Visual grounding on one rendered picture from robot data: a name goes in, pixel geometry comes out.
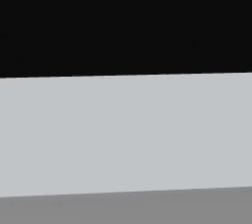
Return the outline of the black cupboard front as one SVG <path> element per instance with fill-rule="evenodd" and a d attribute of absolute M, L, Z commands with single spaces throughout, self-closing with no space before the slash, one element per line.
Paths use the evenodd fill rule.
<path fill-rule="evenodd" d="M 252 0 L 0 0 L 0 78 L 252 72 Z"/>

